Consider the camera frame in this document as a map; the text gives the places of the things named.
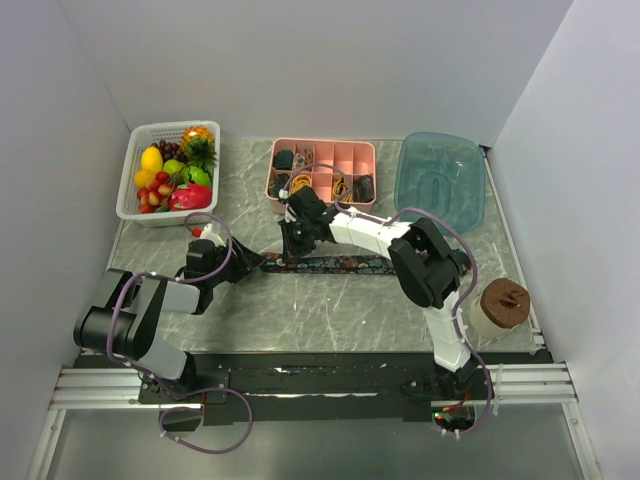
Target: container lid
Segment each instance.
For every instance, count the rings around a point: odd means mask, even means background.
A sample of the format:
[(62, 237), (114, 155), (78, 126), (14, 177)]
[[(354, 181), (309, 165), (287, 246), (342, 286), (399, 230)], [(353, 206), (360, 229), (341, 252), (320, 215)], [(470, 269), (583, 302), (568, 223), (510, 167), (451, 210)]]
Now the container lid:
[(500, 328), (520, 325), (529, 316), (529, 292), (508, 278), (494, 280), (480, 297), (484, 314)]
[[(484, 154), (477, 144), (428, 132), (413, 133), (402, 142), (394, 193), (398, 211), (421, 208), (465, 233), (482, 224), (484, 195)], [(402, 217), (418, 218), (411, 213)]]

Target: gray marble surface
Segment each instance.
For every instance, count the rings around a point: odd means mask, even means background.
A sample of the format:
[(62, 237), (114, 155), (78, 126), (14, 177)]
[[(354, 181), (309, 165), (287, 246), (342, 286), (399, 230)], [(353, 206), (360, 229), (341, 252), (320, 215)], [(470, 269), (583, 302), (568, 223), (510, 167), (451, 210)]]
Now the gray marble surface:
[[(277, 220), (264, 196), (271, 141), (222, 142), (220, 193), (214, 213), (256, 252), (281, 252)], [(393, 189), (400, 141), (372, 142), (377, 152), (378, 201), (372, 214), (395, 213)], [(469, 301), (492, 280), (518, 281), (497, 203), (487, 180), (484, 224), (465, 235), (480, 266)], [(183, 227), (145, 228), (127, 222), (118, 239), (113, 267), (174, 274), (184, 264), (192, 239)], [(314, 254), (351, 254), (350, 246), (322, 244)], [(463, 288), (470, 276), (463, 280)], [(393, 276), (265, 274), (215, 289), (201, 316), (162, 314), (158, 331), (190, 351), (432, 351), (420, 307), (411, 303)], [(469, 339), (481, 351), (533, 351), (529, 322), (501, 339)]]

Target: dark patterned cloth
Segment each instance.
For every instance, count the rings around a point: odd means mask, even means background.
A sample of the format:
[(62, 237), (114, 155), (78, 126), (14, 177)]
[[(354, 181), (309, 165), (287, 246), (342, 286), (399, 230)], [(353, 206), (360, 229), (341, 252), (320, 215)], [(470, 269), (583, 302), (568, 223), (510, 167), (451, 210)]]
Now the dark patterned cloth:
[(263, 253), (260, 267), (267, 273), (355, 273), (358, 275), (395, 275), (391, 260), (378, 255), (343, 255), (338, 257), (304, 257), (297, 263), (284, 263), (279, 253)]

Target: transparent plastic bin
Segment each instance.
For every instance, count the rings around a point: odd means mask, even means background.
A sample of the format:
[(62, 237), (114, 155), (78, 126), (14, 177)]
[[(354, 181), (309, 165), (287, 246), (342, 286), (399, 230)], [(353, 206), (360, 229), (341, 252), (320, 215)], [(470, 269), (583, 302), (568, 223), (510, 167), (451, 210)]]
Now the transparent plastic bin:
[[(140, 201), (136, 194), (138, 187), (133, 182), (133, 177), (140, 170), (140, 158), (142, 152), (152, 143), (164, 139), (167, 142), (180, 143), (183, 132), (189, 127), (205, 127), (214, 136), (216, 147), (216, 168), (213, 170), (212, 186), (213, 192), (211, 203), (196, 210), (184, 210), (180, 212), (163, 213), (138, 213)], [(210, 213), (218, 203), (218, 183), (220, 179), (220, 125), (213, 121), (192, 120), (190, 122), (168, 122), (152, 123), (142, 125), (131, 132), (129, 146), (122, 167), (122, 177), (120, 179), (120, 189), (118, 190), (118, 200), (116, 203), (116, 213), (123, 220), (134, 220), (145, 227), (163, 227), (167, 225), (179, 225), (184, 222), (184, 217), (193, 212)]]
[[(482, 150), (477, 144), (453, 135), (427, 132), (409, 135), (400, 150), (394, 202), (398, 210), (405, 207), (426, 210), (459, 233), (478, 228), (484, 221), (485, 207)], [(402, 216), (405, 221), (418, 218), (415, 214)]]
[[(314, 162), (335, 165), (345, 173), (345, 180), (351, 185), (363, 175), (371, 175), (374, 188), (373, 200), (368, 203), (340, 202), (348, 207), (353, 206), (361, 212), (370, 212), (378, 195), (376, 188), (375, 147), (367, 142), (316, 140), (308, 138), (279, 138), (273, 142), (271, 161), (269, 162), (269, 171), (267, 173), (267, 185), (265, 187), (265, 195), (269, 200), (271, 210), (275, 213), (284, 214), (285, 205), (280, 203), (277, 198), (269, 195), (269, 181), (274, 175), (280, 173), (291, 175), (292, 173), (291, 170), (276, 170), (274, 168), (276, 155), (282, 150), (303, 153), (309, 149), (313, 150)], [(305, 171), (302, 174), (311, 177), (311, 188), (313, 188), (322, 201), (327, 205), (333, 203), (331, 189), (333, 182), (341, 177), (340, 174), (327, 167), (311, 167), (310, 171)]]

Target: pink storage box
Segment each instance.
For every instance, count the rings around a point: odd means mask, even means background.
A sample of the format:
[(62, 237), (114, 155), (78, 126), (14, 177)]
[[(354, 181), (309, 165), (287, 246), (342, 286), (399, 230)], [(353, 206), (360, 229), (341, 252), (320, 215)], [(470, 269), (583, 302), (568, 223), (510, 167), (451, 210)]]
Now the pink storage box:
[[(367, 142), (345, 142), (341, 140), (315, 140), (306, 138), (278, 138), (273, 142), (271, 149), (271, 160), (269, 161), (269, 173), (267, 175), (267, 185), (265, 195), (271, 204), (271, 210), (275, 213), (284, 214), (285, 205), (277, 198), (269, 195), (269, 181), (272, 176), (280, 173), (291, 175), (290, 170), (276, 170), (273, 166), (276, 155), (282, 150), (291, 150), (294, 153), (304, 153), (305, 150), (313, 150), (313, 161), (322, 162), (328, 165), (335, 165), (345, 173), (345, 180), (353, 185), (358, 178), (363, 175), (373, 177), (373, 200), (369, 203), (340, 202), (347, 206), (356, 207), (362, 212), (370, 212), (378, 196), (376, 188), (376, 149)], [(304, 171), (300, 175), (311, 177), (311, 188), (318, 197), (327, 205), (333, 203), (331, 189), (333, 182), (340, 178), (340, 174), (331, 168), (312, 167), (311, 171)]]

